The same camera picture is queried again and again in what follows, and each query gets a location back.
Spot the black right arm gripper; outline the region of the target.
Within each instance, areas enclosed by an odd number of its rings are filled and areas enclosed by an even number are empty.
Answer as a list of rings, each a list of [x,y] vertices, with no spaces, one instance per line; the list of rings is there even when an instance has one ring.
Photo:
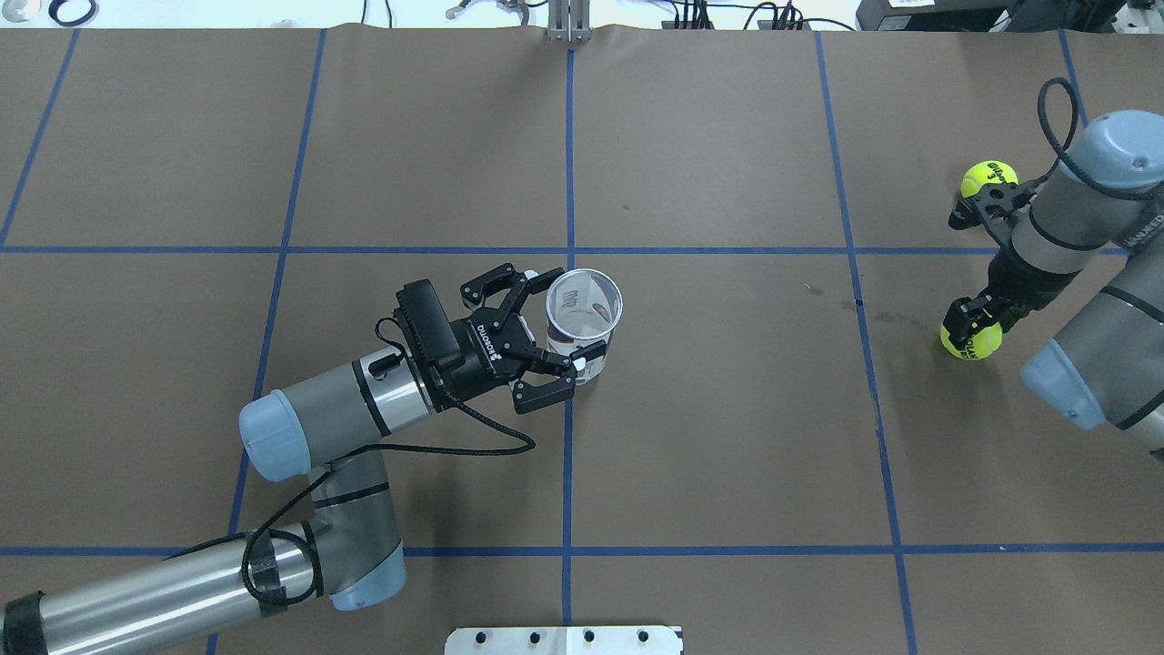
[[[961,297],[949,304],[942,320],[943,343],[968,347],[978,333],[998,323],[1010,330],[1031,312],[1044,309],[1074,282],[1078,272],[1052,273],[1028,264],[1013,250],[1000,250],[987,269],[987,294]],[[995,302],[995,316],[992,302]]]

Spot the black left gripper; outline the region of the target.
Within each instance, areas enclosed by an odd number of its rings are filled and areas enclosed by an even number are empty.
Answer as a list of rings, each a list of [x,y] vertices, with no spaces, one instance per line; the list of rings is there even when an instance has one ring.
[[[520,316],[528,296],[545,293],[562,275],[562,266],[538,275],[503,264],[462,283],[460,296],[471,315],[436,315],[436,401],[469,401],[512,382],[513,408],[524,415],[572,399],[597,376],[606,341],[568,354],[547,351]]]

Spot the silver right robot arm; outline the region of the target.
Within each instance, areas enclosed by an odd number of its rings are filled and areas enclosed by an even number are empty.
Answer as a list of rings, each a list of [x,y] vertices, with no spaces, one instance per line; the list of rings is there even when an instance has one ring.
[[[937,343],[949,300],[984,285],[998,250],[981,229],[947,229],[957,175],[993,156],[1042,173],[1037,128],[1016,134],[1010,148],[1002,134],[954,138],[833,108],[789,138],[714,142],[690,178],[677,173],[680,141],[629,179],[627,211],[617,195],[572,199],[565,152],[523,157],[469,229],[535,270],[565,265],[573,247],[579,266],[624,291],[606,373],[549,408],[569,419],[583,469],[872,476],[883,401],[890,437],[935,458],[1135,458],[1124,439],[1103,444],[1114,428],[1085,434],[1018,380],[1121,252],[1096,256],[989,361]]]

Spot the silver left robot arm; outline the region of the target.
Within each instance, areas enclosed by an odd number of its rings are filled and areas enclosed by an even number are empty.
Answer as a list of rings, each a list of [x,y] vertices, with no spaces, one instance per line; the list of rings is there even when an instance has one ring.
[[[565,403],[606,355],[599,335],[542,348],[513,309],[457,322],[397,309],[379,351],[244,406],[244,451],[267,480],[306,486],[256,527],[125,575],[3,606],[5,654],[148,654],[325,598],[341,612],[407,584],[384,453],[505,457],[535,440],[469,406],[508,389],[519,414]]]

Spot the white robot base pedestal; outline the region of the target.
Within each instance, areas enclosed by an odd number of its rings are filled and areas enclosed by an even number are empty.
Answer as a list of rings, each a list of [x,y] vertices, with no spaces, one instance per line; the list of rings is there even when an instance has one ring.
[[[445,654],[683,654],[680,627],[525,626],[456,629]]]

